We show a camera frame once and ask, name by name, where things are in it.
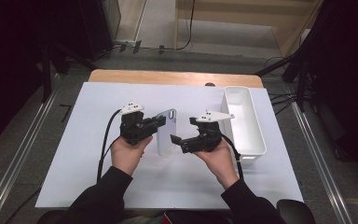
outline table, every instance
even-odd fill
[[[173,82],[181,85],[161,85]],[[207,82],[216,86],[257,87],[251,90],[260,128],[266,137],[267,153],[253,164],[243,164],[245,181],[256,195],[266,197],[273,204],[282,198],[302,202],[282,135],[267,92],[260,88],[259,77],[95,70],[78,96],[36,207],[68,207],[85,188],[95,184],[106,122],[115,107],[126,104],[128,98],[143,97],[146,117],[161,112],[164,106],[176,106],[177,124],[180,126],[177,135],[188,138],[197,134],[197,130],[189,125],[188,118],[198,115],[205,106],[219,110],[223,97],[222,87],[198,86]],[[186,94],[191,94],[191,98],[181,100],[181,96]],[[112,127],[118,129],[118,126],[119,119],[116,119]],[[109,139],[114,139],[117,134],[115,129],[112,132]],[[203,161],[194,155],[183,154],[178,148],[169,156],[160,157],[153,149],[155,147],[155,142],[148,146],[133,175],[134,179],[124,195],[127,209],[227,209],[220,198],[223,188]],[[105,159],[103,173],[110,162],[110,158]]]
[[[193,20],[271,26],[283,57],[312,26],[323,0],[196,0]],[[193,0],[176,0],[174,47],[178,20],[190,19]]]

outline person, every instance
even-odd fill
[[[57,223],[120,221],[124,210],[124,193],[152,139],[153,137],[149,136],[132,146],[119,137],[111,147],[112,166],[96,185],[78,196]],[[267,199],[256,197],[245,182],[239,180],[231,160],[230,149],[224,139],[212,152],[200,151],[194,154],[206,163],[223,186],[225,191],[221,197],[230,208],[234,223],[284,223]]]

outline white plastic bin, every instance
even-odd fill
[[[267,151],[258,124],[252,94],[246,87],[226,87],[222,112],[233,114],[224,120],[226,136],[241,154],[241,162],[253,163]]]

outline black sleeve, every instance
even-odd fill
[[[110,167],[98,184],[86,189],[57,222],[116,223],[124,209],[123,195],[132,177]]]
[[[285,223],[275,207],[265,198],[256,197],[245,182],[238,180],[223,194],[234,216],[234,223]]]

